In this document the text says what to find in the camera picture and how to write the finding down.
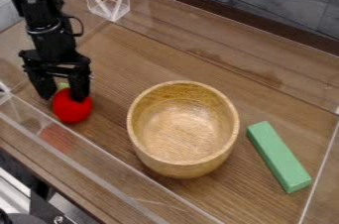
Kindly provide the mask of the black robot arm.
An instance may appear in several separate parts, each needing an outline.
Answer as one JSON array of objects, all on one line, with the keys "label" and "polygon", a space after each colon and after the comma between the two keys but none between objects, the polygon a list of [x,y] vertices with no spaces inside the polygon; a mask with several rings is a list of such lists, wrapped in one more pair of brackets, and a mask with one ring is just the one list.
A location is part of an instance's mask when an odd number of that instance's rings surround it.
[{"label": "black robot arm", "polygon": [[82,102],[89,95],[89,64],[86,56],[77,52],[76,33],[70,19],[82,21],[62,12],[64,0],[12,0],[18,16],[25,20],[25,32],[34,48],[20,50],[22,68],[38,95],[49,99],[57,91],[54,78],[65,78],[70,98]]}]

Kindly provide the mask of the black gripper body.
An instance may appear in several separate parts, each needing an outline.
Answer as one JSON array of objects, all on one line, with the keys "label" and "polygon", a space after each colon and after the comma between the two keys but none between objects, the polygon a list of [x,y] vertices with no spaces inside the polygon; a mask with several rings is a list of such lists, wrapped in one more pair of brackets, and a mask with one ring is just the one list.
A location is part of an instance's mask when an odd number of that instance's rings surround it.
[{"label": "black gripper body", "polygon": [[28,27],[26,34],[34,47],[21,50],[22,68],[30,78],[88,78],[90,60],[77,51],[70,26]]}]

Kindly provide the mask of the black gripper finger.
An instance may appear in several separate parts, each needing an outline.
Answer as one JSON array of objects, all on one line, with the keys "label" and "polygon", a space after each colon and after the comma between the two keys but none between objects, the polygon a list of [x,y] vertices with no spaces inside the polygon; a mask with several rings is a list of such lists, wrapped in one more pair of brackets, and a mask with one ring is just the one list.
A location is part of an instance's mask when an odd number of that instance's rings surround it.
[{"label": "black gripper finger", "polygon": [[69,86],[72,99],[82,102],[89,95],[89,71],[73,70],[69,74]]},{"label": "black gripper finger", "polygon": [[53,77],[41,71],[28,71],[28,77],[40,97],[50,99],[57,91]]}]

